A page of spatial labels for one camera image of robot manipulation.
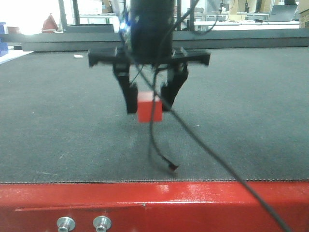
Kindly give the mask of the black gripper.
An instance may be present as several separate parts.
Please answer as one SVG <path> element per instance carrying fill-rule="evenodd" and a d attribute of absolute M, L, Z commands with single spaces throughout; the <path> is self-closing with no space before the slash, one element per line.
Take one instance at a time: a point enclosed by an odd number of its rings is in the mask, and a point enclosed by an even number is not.
<path fill-rule="evenodd" d="M 211 54 L 205 49 L 196 51 L 180 47 L 174 48 L 169 57 L 161 56 L 159 60 L 156 60 L 156 56 L 134 56 L 122 46 L 118 46 L 115 48 L 90 49 L 88 51 L 88 64 L 90 67 L 100 62 L 113 64 L 113 74 L 122 90 L 126 112 L 135 114 L 138 109 L 138 87 L 137 84 L 130 82 L 130 63 L 175 64 L 168 67 L 167 82 L 161 86 L 161 96 L 171 107 L 189 75 L 185 62 L 201 63 L 208 66 L 210 57 Z"/>

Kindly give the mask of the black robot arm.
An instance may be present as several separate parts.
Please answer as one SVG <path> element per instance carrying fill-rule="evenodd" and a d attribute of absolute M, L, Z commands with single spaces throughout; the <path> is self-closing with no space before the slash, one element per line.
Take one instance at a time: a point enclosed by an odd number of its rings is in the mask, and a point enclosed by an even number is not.
<path fill-rule="evenodd" d="M 88 51 L 90 67 L 100 62 L 113 65 L 113 74 L 124 95 L 127 113 L 135 114 L 138 110 L 138 87 L 129 79 L 130 65 L 152 65 L 157 71 L 168 71 L 167 83 L 160 89 L 160 95 L 165 100 L 163 111 L 171 109 L 187 80 L 188 63 L 209 65 L 211 55 L 206 51 L 174 48 L 174 30 L 174 1 L 133 0 L 120 20 L 121 45 Z"/>

